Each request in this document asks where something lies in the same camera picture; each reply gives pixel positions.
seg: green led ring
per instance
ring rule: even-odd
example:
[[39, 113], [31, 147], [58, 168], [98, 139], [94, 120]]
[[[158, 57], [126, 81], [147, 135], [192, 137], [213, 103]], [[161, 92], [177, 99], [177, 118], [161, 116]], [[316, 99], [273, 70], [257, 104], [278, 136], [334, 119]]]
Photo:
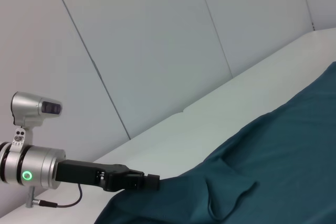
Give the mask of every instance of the green led ring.
[[22, 173], [22, 178], [24, 180], [31, 180], [33, 178], [33, 175], [29, 171], [25, 171]]

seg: teal cloth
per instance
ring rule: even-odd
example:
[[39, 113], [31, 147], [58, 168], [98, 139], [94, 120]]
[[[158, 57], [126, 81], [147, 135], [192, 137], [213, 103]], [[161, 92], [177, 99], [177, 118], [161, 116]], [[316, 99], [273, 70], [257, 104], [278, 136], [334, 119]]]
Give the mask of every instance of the teal cloth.
[[110, 223], [335, 224], [336, 63], [160, 191], [114, 196]]

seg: black cable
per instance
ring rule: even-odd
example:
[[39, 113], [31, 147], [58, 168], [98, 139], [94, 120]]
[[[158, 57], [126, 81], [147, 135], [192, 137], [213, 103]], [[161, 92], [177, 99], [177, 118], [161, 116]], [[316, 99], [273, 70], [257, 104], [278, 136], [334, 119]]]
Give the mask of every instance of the black cable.
[[69, 204], [69, 205], [59, 205], [59, 204], [54, 203], [54, 202], [40, 200], [38, 205], [41, 206], [41, 207], [54, 207], [54, 208], [73, 207], [73, 206], [77, 205], [82, 200], [82, 197], [83, 197], [83, 191], [82, 191], [82, 188], [81, 188], [80, 184], [78, 184], [78, 188], [79, 188], [79, 199], [75, 203], [72, 203], [72, 204]]

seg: white table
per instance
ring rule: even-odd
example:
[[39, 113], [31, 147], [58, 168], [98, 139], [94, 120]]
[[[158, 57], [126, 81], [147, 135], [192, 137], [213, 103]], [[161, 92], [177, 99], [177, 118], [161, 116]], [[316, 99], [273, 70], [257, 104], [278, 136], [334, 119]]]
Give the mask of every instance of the white table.
[[[247, 123], [284, 104], [321, 75], [336, 60], [335, 41], [336, 29], [302, 36], [97, 163], [125, 164], [161, 178], [193, 168]], [[78, 194], [77, 185], [63, 183], [38, 198], [69, 204]], [[0, 224], [93, 223], [113, 195], [99, 187], [83, 186], [83, 199], [74, 207], [21, 206], [1, 218]]]

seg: wrinkled cloth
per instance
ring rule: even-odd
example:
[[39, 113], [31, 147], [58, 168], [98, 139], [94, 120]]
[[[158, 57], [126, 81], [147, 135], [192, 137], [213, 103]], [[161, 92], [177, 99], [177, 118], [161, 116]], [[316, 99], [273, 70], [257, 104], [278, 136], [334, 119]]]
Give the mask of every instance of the wrinkled cloth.
[[336, 63], [160, 191], [115, 195], [112, 223], [336, 223]]

